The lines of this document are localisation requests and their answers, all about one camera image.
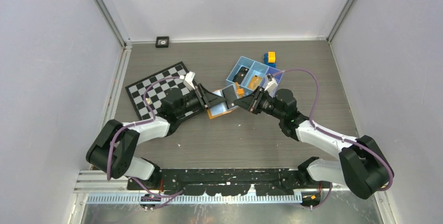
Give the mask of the orange item in tray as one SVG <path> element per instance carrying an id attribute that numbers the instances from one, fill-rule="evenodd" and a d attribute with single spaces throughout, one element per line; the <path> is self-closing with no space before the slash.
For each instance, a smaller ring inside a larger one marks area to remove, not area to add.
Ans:
<path id="1" fill-rule="evenodd" d="M 247 87 L 250 90 L 255 90 L 262 82 L 262 77 L 254 75 L 251 77 L 251 80 L 249 81 Z"/>

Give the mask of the blue orange toy block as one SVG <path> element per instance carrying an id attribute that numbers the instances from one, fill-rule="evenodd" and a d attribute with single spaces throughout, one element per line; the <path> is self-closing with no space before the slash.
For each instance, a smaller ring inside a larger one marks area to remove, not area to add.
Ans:
<path id="1" fill-rule="evenodd" d="M 275 52 L 266 52 L 263 57 L 264 64 L 275 68 L 276 67 L 276 53 Z"/>

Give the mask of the small black square device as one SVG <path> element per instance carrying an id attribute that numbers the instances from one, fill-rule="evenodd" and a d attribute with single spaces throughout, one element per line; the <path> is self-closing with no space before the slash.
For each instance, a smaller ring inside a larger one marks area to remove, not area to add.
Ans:
<path id="1" fill-rule="evenodd" d="M 168 36 L 159 36 L 156 38 L 155 47 L 156 48 L 168 48 L 170 38 Z"/>

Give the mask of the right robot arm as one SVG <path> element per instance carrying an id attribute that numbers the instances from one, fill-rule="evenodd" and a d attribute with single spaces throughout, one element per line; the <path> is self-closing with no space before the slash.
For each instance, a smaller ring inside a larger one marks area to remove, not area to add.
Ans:
<path id="1" fill-rule="evenodd" d="M 250 95 L 236 99 L 234 104 L 250 113 L 266 113 L 278 119 L 285 136 L 315 146 L 336 159 L 318 158 L 307 163 L 298 173 L 302 186 L 309 188 L 318 181 L 327 181 L 345 185 L 357 197 L 367 199 L 392 185 L 393 169 L 372 137 L 347 136 L 316 124 L 298 110 L 290 90 L 279 89 L 272 97 L 259 87 Z"/>

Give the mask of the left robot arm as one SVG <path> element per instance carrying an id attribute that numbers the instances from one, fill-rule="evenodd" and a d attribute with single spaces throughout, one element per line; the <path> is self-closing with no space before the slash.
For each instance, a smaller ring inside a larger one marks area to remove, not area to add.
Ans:
<path id="1" fill-rule="evenodd" d="M 86 161 L 107 174 L 107 178 L 135 177 L 149 190 L 160 183 L 154 163 L 134 156 L 138 145 L 172 135 L 188 112 L 203 112 L 226 102 L 202 84 L 183 94 L 178 88 L 166 90 L 159 113 L 144 121 L 121 123 L 109 120 L 86 153 Z"/>

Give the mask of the aluminium frame rail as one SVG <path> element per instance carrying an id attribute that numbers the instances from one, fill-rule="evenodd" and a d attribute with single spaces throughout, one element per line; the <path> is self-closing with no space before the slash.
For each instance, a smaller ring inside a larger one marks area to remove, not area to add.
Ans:
<path id="1" fill-rule="evenodd" d="M 116 193 L 127 191 L 128 179 L 107 180 L 107 175 L 99 170 L 80 170 L 74 193 Z"/>

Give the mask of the black white chessboard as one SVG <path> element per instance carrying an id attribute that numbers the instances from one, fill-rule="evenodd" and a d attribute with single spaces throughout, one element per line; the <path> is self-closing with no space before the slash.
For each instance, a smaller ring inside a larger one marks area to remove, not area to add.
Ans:
<path id="1" fill-rule="evenodd" d="M 157 114 L 162 99 L 166 97 L 166 90 L 177 88 L 183 96 L 190 93 L 183 81 L 178 79 L 180 75 L 185 75 L 188 72 L 185 64 L 178 62 L 126 86 L 126 93 L 138 119 L 147 120 L 152 117 L 152 112 L 143 102 L 146 98 L 151 99 L 150 107 L 153 113 Z"/>

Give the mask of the black item in tray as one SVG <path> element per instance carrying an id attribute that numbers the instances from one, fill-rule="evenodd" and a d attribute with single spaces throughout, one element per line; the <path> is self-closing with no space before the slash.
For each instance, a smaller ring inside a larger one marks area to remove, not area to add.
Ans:
<path id="1" fill-rule="evenodd" d="M 234 75 L 233 82 L 242 83 L 249 69 L 247 67 L 242 66 L 238 72 Z"/>

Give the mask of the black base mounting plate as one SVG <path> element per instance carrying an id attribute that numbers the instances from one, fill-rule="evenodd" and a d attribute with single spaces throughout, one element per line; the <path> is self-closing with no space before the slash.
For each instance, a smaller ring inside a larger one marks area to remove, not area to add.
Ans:
<path id="1" fill-rule="evenodd" d="M 148 180 L 130 179 L 128 190 L 161 190 L 166 195 L 181 192 L 186 196 L 243 196 L 255 191 L 257 196 L 285 196 L 296 189 L 326 188 L 308 173 L 297 169 L 161 169 Z"/>

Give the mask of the blue compartment tray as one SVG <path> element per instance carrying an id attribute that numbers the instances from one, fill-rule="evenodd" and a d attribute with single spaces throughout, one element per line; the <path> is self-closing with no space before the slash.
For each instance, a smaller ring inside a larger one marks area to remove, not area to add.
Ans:
<path id="1" fill-rule="evenodd" d="M 245 93 L 248 95 L 251 92 L 253 92 L 254 90 L 250 90 L 248 89 L 247 85 L 249 83 L 249 81 L 251 80 L 251 77 L 254 75 L 257 76 L 261 76 L 262 77 L 262 82 L 259 86 L 263 87 L 265 86 L 266 83 L 266 75 L 267 74 L 273 74 L 278 82 L 278 85 L 282 79 L 283 76 L 283 72 L 280 71 L 277 68 L 272 68 L 269 67 L 267 65 L 264 64 L 264 61 L 262 62 L 258 62 L 255 60 L 252 60 L 250 58 L 241 56 L 239 58 L 239 60 L 236 62 L 236 64 L 234 65 L 233 69 L 231 70 L 230 74 L 228 75 L 228 77 L 226 78 L 226 85 L 232 85 L 235 82 L 233 82 L 233 78 L 234 75 L 238 72 L 238 70 L 242 67 L 247 67 L 249 69 L 248 73 L 246 74 L 244 80 L 242 81 L 242 83 L 238 83 L 240 88 L 244 89 Z"/>

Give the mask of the dark grey credit card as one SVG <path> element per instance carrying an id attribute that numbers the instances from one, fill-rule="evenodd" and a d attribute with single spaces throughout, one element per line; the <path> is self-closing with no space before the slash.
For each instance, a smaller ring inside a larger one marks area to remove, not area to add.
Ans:
<path id="1" fill-rule="evenodd" d="M 226 99 L 227 110 L 234 110 L 237 108 L 235 100 L 239 99 L 236 86 L 234 84 L 227 86 L 222 90 L 223 97 Z"/>

